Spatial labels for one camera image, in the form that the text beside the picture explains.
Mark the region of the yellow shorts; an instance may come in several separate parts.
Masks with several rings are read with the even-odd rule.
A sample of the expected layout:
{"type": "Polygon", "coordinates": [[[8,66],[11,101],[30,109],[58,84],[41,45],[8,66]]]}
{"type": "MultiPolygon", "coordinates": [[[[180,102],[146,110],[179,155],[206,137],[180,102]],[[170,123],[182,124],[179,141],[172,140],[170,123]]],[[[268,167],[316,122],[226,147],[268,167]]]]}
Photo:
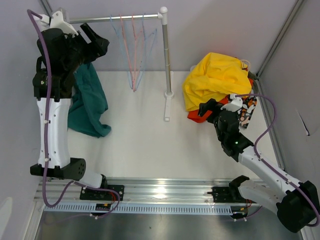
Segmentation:
{"type": "Polygon", "coordinates": [[[210,99],[217,102],[230,94],[248,94],[252,85],[248,65],[236,57],[210,52],[182,84],[185,110],[192,112],[210,99]]]}

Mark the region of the pink wire hanger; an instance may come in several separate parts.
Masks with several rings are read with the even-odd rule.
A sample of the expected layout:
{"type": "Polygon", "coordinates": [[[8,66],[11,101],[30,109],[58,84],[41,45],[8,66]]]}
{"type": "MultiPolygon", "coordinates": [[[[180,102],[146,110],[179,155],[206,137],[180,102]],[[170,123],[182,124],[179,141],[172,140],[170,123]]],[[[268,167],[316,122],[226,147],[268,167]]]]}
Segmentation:
{"type": "Polygon", "coordinates": [[[122,32],[122,37],[123,37],[123,43],[124,43],[124,48],[125,48],[125,52],[126,52],[127,63],[128,63],[128,67],[129,67],[129,73],[130,73],[131,89],[133,90],[133,92],[135,92],[136,91],[136,87],[135,87],[135,83],[136,83],[135,72],[132,69],[132,64],[131,64],[131,59],[130,59],[130,54],[129,54],[129,48],[128,48],[128,44],[127,44],[125,24],[124,24],[122,16],[120,15],[119,17],[120,17],[120,23],[121,23],[121,32],[122,32]]]}
{"type": "Polygon", "coordinates": [[[144,26],[136,28],[135,21],[131,19],[132,32],[134,38],[134,54],[133,54],[133,75],[132,75],[132,90],[135,92],[138,87],[138,78],[141,71],[141,64],[144,51],[144,26]]]}

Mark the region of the camouflage orange black shorts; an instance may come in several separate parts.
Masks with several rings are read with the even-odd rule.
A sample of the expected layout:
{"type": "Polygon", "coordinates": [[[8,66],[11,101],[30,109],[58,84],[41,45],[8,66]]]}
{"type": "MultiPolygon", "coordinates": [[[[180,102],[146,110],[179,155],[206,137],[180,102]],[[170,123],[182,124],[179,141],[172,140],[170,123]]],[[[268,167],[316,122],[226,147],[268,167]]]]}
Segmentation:
{"type": "Polygon", "coordinates": [[[242,97],[242,107],[238,110],[239,126],[243,129],[247,129],[254,110],[257,106],[258,100],[255,96],[242,97]]]}

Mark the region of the olive green shorts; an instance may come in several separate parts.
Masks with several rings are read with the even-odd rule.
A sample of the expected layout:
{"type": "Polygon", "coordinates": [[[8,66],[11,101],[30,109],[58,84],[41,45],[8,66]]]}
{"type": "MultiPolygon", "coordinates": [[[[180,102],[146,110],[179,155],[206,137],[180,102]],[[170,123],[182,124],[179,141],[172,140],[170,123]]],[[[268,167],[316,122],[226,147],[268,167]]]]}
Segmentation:
{"type": "Polygon", "coordinates": [[[252,73],[251,71],[248,71],[247,77],[252,86],[257,86],[258,77],[256,74],[252,73]]]}

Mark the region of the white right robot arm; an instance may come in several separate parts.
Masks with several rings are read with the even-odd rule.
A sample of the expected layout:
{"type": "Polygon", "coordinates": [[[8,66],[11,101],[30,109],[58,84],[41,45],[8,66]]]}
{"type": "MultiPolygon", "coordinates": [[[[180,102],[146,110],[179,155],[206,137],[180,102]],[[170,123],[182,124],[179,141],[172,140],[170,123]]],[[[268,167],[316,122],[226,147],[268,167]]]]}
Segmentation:
{"type": "Polygon", "coordinates": [[[238,110],[242,99],[234,96],[221,104],[215,99],[199,105],[198,115],[211,114],[206,119],[215,127],[217,139],[224,153],[253,171],[267,187],[256,184],[246,176],[230,182],[228,196],[234,202],[252,200],[274,213],[282,225],[292,233],[304,227],[320,224],[320,201],[317,187],[310,181],[301,182],[268,161],[257,149],[257,144],[240,132],[238,110]]]}

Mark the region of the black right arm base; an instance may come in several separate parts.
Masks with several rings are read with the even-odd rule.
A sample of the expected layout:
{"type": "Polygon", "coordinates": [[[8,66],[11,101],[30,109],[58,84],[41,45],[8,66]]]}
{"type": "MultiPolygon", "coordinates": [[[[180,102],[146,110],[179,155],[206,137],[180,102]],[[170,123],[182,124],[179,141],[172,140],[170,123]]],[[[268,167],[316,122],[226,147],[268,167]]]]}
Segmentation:
{"type": "Polygon", "coordinates": [[[238,190],[238,187],[245,181],[250,180],[249,177],[241,175],[231,182],[228,186],[213,186],[207,194],[211,195],[214,203],[246,203],[238,190]]]}

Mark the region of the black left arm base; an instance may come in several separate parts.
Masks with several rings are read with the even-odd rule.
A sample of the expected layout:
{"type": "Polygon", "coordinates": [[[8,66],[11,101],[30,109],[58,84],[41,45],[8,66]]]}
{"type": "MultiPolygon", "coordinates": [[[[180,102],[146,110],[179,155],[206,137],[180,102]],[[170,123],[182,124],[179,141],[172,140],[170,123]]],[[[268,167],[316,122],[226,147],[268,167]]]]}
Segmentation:
{"type": "Polygon", "coordinates": [[[125,186],[120,184],[108,184],[107,178],[102,176],[102,183],[100,186],[102,189],[112,190],[119,194],[119,198],[114,192],[102,191],[96,189],[82,189],[79,199],[80,200],[89,200],[89,201],[112,201],[116,202],[120,199],[123,200],[125,193],[125,186]]]}

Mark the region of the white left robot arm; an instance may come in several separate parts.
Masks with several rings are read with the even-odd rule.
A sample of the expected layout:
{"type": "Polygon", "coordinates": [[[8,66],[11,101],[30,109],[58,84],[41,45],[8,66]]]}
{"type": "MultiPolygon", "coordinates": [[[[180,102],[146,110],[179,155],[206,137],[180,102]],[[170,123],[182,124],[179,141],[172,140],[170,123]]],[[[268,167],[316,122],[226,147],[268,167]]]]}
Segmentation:
{"type": "Polygon", "coordinates": [[[36,42],[40,56],[32,80],[34,97],[40,115],[41,144],[36,164],[30,167],[33,176],[73,180],[91,187],[97,200],[108,196],[107,179],[103,174],[87,169],[83,158],[74,158],[68,149],[68,112],[72,101],[74,72],[104,56],[109,41],[83,23],[81,31],[69,33],[61,27],[41,31],[36,42]]]}

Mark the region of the teal green shorts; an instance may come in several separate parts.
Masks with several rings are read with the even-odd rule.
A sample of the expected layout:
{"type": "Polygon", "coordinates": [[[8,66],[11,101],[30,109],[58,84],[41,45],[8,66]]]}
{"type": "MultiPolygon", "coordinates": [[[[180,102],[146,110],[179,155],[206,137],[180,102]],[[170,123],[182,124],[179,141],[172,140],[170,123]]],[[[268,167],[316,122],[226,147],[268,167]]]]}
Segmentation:
{"type": "Polygon", "coordinates": [[[101,116],[109,106],[97,71],[92,63],[87,63],[79,66],[73,75],[75,83],[68,128],[95,138],[107,136],[112,128],[101,123],[101,116]]]}

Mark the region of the metal clothes rack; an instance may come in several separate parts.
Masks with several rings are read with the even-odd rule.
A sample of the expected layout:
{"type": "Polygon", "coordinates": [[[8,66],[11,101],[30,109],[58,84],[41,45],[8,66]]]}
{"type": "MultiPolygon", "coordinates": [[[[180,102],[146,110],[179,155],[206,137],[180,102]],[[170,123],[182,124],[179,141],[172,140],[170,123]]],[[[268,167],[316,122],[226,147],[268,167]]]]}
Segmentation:
{"type": "Polygon", "coordinates": [[[164,106],[163,119],[165,122],[169,122],[171,119],[171,108],[172,108],[172,100],[174,98],[174,92],[172,89],[167,7],[162,6],[159,12],[154,14],[71,18],[69,20],[69,23],[82,24],[82,23],[102,23],[102,22],[114,22],[114,21],[149,20],[149,19],[158,19],[161,21],[165,79],[166,79],[166,90],[164,92],[165,106],[164,106]]]}

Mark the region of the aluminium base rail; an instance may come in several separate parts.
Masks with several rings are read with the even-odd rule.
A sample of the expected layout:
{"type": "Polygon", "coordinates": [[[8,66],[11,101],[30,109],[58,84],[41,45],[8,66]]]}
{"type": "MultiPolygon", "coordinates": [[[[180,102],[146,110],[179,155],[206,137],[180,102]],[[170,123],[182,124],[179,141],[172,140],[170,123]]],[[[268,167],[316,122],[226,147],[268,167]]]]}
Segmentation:
{"type": "MultiPolygon", "coordinates": [[[[207,194],[211,188],[228,187],[229,179],[179,179],[179,178],[111,178],[109,185],[124,185],[121,204],[177,204],[205,205],[213,203],[207,194]]],[[[50,204],[55,203],[70,180],[51,179],[46,182],[46,196],[50,204]]],[[[32,200],[43,202],[42,181],[39,182],[32,200]]],[[[105,200],[80,200],[82,188],[71,184],[60,203],[111,203],[105,200]]]]}

